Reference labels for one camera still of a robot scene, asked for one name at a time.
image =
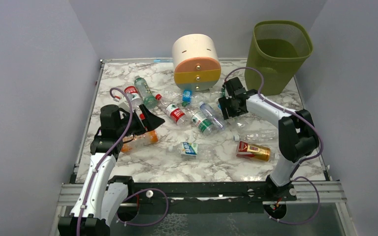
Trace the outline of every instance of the red and gold carton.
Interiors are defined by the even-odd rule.
[[[240,141],[237,157],[268,161],[270,159],[270,148]]]

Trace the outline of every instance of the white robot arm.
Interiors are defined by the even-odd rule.
[[[219,103],[224,119],[250,112],[278,128],[279,149],[283,157],[278,160],[266,182],[269,183],[269,195],[283,195],[301,159],[310,155],[319,145],[316,133],[290,113],[296,113],[313,125],[311,114],[306,110],[295,111],[280,105],[281,109],[276,109],[266,102],[266,97],[262,94],[259,96],[256,90],[246,91],[238,77],[226,81],[223,87],[227,97],[220,98]]]

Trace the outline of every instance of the screw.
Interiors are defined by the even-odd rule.
[[[289,193],[290,193],[292,196],[296,196],[296,189],[294,189],[294,188],[289,189]]]
[[[151,190],[147,191],[147,192],[146,192],[146,196],[147,196],[148,198],[151,198],[151,197],[153,196],[153,192],[152,192]]]

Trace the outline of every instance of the white and yellow drum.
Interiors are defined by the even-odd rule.
[[[174,80],[185,90],[202,91],[217,83],[221,75],[214,42],[204,34],[180,37],[172,48]]]

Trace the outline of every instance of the green plastic bottle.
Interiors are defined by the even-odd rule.
[[[153,109],[157,106],[158,101],[153,96],[149,86],[147,85],[147,81],[140,76],[136,76],[134,80],[134,85],[137,88],[140,95],[143,97],[143,103],[148,109]]]

